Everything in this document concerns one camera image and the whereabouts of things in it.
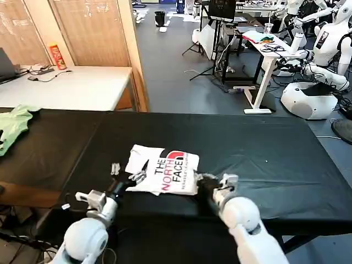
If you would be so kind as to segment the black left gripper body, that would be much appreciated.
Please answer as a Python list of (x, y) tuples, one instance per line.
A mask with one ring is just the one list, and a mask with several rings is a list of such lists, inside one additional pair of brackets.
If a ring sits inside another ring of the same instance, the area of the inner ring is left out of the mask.
[(119, 181), (116, 185), (112, 188), (109, 193), (110, 197), (121, 197), (127, 190), (127, 188), (131, 188), (135, 186), (135, 181), (128, 179), (125, 181)]

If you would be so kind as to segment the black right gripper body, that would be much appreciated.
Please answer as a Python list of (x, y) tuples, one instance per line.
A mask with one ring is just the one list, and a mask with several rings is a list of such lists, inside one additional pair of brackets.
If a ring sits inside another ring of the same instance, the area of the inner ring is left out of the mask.
[(213, 201), (214, 190), (220, 188), (222, 184), (218, 179), (202, 178), (197, 182), (197, 196), (201, 201)]

